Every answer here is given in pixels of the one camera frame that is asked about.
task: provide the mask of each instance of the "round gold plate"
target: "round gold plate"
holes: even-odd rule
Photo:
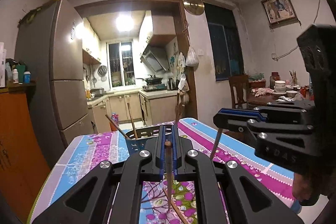
[[[200,16],[204,13],[204,3],[201,0],[183,0],[183,5],[192,15]]]

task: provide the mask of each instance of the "ceiling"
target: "ceiling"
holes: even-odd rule
[[[130,32],[119,32],[116,25],[119,12],[102,14],[88,17],[91,27],[94,29],[101,41],[122,38],[122,37],[138,37],[140,26],[146,11],[132,11],[131,17],[134,21],[134,28]]]

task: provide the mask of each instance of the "chair back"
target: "chair back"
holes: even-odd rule
[[[232,108],[243,108],[243,104],[247,104],[247,102],[244,100],[244,90],[247,96],[249,87],[248,75],[230,76],[229,84],[231,90]],[[236,88],[237,98],[235,98],[234,87]]]

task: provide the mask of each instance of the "window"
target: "window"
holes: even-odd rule
[[[112,87],[135,85],[132,42],[108,44]]]
[[[205,3],[216,81],[244,73],[243,55],[231,10]]]

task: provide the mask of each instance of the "gray refrigerator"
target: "gray refrigerator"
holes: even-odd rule
[[[67,0],[58,0],[19,26],[14,58],[24,62],[36,80],[29,112],[50,167],[73,138],[93,133],[83,82],[82,40],[75,35],[81,22]]]

